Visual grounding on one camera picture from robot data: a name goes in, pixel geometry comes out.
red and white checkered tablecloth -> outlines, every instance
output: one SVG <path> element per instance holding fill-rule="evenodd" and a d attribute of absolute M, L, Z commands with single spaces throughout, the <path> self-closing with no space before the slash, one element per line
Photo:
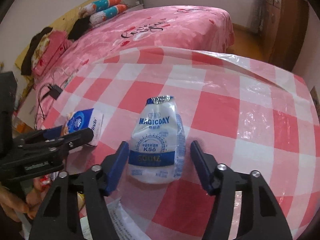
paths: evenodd
<path fill-rule="evenodd" d="M 143 232 L 152 240 L 201 239 L 214 198 L 190 159 L 195 139 L 234 171 L 261 171 L 293 237 L 303 232 L 319 208 L 320 126 L 304 81 L 283 69 L 228 54 L 131 48 L 83 66 L 43 127 L 63 124 L 72 111 L 104 113 L 98 146 L 69 155 L 68 171 L 80 172 L 128 141 L 146 99 L 157 95 L 175 96 L 188 150 L 182 179 L 170 184 L 145 185 L 123 173 L 113 198 L 121 196 Z"/>

wooden cabinet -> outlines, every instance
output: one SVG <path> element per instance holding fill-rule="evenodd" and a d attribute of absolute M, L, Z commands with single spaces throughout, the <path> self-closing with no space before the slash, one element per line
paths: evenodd
<path fill-rule="evenodd" d="M 266 0 L 261 41 L 264 61 L 291 71 L 308 26 L 304 0 Z"/>

silver screw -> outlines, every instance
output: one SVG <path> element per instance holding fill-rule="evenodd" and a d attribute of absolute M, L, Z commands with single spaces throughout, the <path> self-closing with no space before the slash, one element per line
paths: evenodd
<path fill-rule="evenodd" d="M 261 173 L 259 171 L 252 171 L 251 175 L 257 178 L 260 177 Z"/>
<path fill-rule="evenodd" d="M 225 171 L 227 169 L 227 166 L 224 164 L 218 164 L 218 170 Z"/>
<path fill-rule="evenodd" d="M 91 168 L 91 170 L 94 172 L 101 171 L 101 169 L 102 169 L 102 167 L 100 165 L 94 165 Z"/>
<path fill-rule="evenodd" d="M 62 171 L 59 173 L 60 178 L 65 178 L 67 175 L 68 175 L 68 173 L 66 171 Z"/>

yogurt bottle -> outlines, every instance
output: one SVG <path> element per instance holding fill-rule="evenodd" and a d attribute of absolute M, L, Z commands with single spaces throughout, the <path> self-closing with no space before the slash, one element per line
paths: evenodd
<path fill-rule="evenodd" d="M 173 96 L 149 98 L 129 142 L 129 175 L 149 184 L 182 174 L 186 140 Z"/>

yellow cushion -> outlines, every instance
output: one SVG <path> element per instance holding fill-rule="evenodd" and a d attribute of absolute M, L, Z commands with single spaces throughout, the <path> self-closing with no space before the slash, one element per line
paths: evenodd
<path fill-rule="evenodd" d="M 52 24 L 50 24 L 50 27 L 53 27 L 56 30 L 59 31 L 66 31 L 67 33 L 70 33 L 70 31 L 72 30 L 73 25 L 75 24 L 76 20 L 78 19 L 78 12 L 79 12 L 79 7 L 83 7 L 88 5 L 89 3 L 92 3 L 93 1 L 97 1 L 97 0 L 88 0 L 86 2 L 84 2 L 83 4 L 80 4 L 79 6 L 73 8 L 72 10 L 68 11 L 67 13 L 65 13 L 63 16 L 61 16 L 60 18 L 56 19 Z M 24 57 L 27 54 L 27 51 L 29 49 L 29 45 L 25 47 L 25 49 L 20 53 L 20 55 L 17 57 L 16 61 L 14 62 L 15 65 L 21 69 L 22 66 L 22 62 Z"/>

